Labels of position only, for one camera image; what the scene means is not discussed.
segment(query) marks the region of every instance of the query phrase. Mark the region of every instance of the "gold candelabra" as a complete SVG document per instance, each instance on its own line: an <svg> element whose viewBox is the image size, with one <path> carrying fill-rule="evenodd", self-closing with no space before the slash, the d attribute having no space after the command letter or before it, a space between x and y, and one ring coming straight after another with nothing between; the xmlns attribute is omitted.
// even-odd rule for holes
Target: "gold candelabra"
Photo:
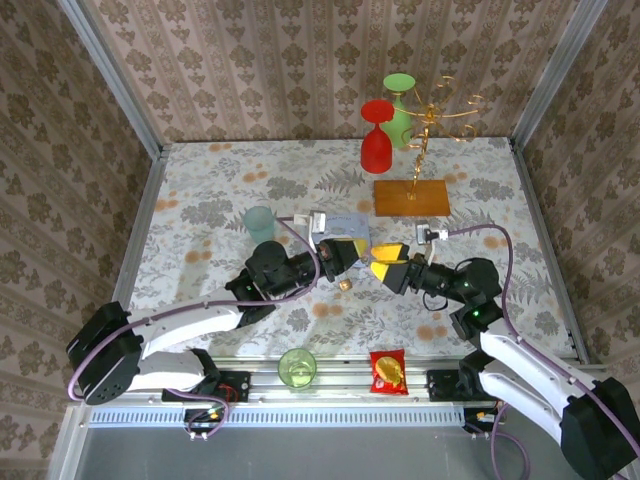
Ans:
<svg viewBox="0 0 640 480"><path fill-rule="evenodd" d="M407 197L409 198L409 200L415 200L416 199L416 186L418 185L418 177L420 176L420 172L422 170L422 162L425 158L425 156L427 155L427 146L429 144L429 133L434 130L434 129L438 129L439 131L443 132L447 137L453 138L455 139L457 142L468 142L470 140L473 140L476 135L477 135L477 130L473 125L469 125L469 124L465 124L463 126L463 129L469 132L469 135L465 135L465 136L456 136L453 135L451 132L448 132L443 125L440 123L440 119L443 118L459 118L459 117L466 117L467 115L472 115L474 113L478 113L481 109L480 108L474 108L473 110L469 110L467 112L460 112L460 113L452 113L452 114L446 114L444 113L444 108L441 105L446 104L449 100L451 100L451 98L456 94L456 92L458 91L458 87L457 87L457 82L453 77L450 77L448 75L443 75L441 77L441 81L438 81L436 83L436 87L438 88L450 88L451 92L445 97L444 100L442 100L441 102L439 102L438 105L434 104L434 103L428 103L425 104L422 99L420 98L420 94L418 93L417 88L413 87L413 92L416 96L416 99L418 100L418 102L420 103L420 107L423 111L420 112L410 112L408 110L404 110L402 108L398 108L397 106L395 107L395 109L397 111L406 113L408 115L412 115L414 117L417 117L418 120L420 121L420 123L422 124L422 129L420 131L420 133L416 134L416 135L412 135L411 138L406 141L407 146L409 148L419 148L420 152L418 153L418 156L416 157L416 165L415 165L415 169L414 169L414 174L413 174L413 183L411 185L411 190L407 193ZM484 101L484 98L480 95L471 95L471 97L469 98L469 100L467 100L467 103L469 105L472 106L478 106L480 104L481 101ZM411 133L413 131L413 127L410 127L408 129L406 129L404 132L402 132L402 139L404 140L405 136L407 133ZM416 139L422 139L421 143L419 145L416 144L411 144L410 142Z"/></svg>

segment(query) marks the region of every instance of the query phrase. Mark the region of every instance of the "gray floor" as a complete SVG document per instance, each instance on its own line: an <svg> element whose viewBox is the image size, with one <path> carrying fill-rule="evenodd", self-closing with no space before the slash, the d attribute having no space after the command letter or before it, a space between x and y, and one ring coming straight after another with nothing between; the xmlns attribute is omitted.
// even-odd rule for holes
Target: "gray floor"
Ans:
<svg viewBox="0 0 640 480"><path fill-rule="evenodd" d="M532 479L577 479L560 449L515 413L505 429L526 445ZM489 442L461 429L227 428L207 442L178 429L94 429L76 480L492 480ZM517 450L500 442L505 480L520 478Z"/></svg>

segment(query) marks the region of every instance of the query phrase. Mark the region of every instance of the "upside-down glass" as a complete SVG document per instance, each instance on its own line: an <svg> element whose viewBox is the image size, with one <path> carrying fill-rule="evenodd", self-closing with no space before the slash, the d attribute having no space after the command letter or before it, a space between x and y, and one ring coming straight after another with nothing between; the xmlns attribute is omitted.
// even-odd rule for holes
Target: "upside-down glass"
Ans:
<svg viewBox="0 0 640 480"><path fill-rule="evenodd" d="M391 120L393 111L393 105L386 100L371 100L360 110L362 118L375 123L373 130L364 137L360 150L360 164L369 173L384 173L391 168L391 140L380 130L380 123Z"/></svg>
<svg viewBox="0 0 640 480"><path fill-rule="evenodd" d="M294 348L280 357L278 376L290 388L305 388L316 376L316 359L304 348Z"/></svg>
<svg viewBox="0 0 640 480"><path fill-rule="evenodd" d="M383 83L395 97L395 113L393 119L380 125L380 128L389 135L393 148L402 148L411 140L411 115L406 113L407 108L401 98L415 86L416 80L406 73L392 73L384 78Z"/></svg>
<svg viewBox="0 0 640 480"><path fill-rule="evenodd" d="M275 236L275 217L269 207L252 207L242 217L242 223L257 244L273 240Z"/></svg>

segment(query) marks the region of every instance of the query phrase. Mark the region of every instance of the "light blue cup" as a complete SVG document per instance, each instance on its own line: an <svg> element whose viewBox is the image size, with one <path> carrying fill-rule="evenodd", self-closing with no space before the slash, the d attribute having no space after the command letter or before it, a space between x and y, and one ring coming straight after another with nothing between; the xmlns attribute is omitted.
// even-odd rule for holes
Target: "light blue cup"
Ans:
<svg viewBox="0 0 640 480"><path fill-rule="evenodd" d="M257 244L273 240L275 220L269 207L252 207L242 217L242 223Z"/></svg>

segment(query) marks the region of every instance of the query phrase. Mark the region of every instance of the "green glass cup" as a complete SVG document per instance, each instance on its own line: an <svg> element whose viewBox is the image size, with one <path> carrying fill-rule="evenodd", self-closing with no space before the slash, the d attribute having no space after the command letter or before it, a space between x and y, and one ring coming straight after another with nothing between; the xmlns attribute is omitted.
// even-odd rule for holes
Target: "green glass cup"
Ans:
<svg viewBox="0 0 640 480"><path fill-rule="evenodd" d="M289 388L303 389L316 376L316 359L304 348L294 348L280 357L278 376Z"/></svg>
<svg viewBox="0 0 640 480"><path fill-rule="evenodd" d="M402 148L411 140L411 115L401 111L407 109L401 97L415 86L416 80L406 73L392 73L384 78L383 83L395 97L393 106L396 110L393 119L380 124L380 128L389 136L393 148Z"/></svg>
<svg viewBox="0 0 640 480"><path fill-rule="evenodd" d="M269 207L252 207L242 217L242 223L258 245L273 240L276 218Z"/></svg>

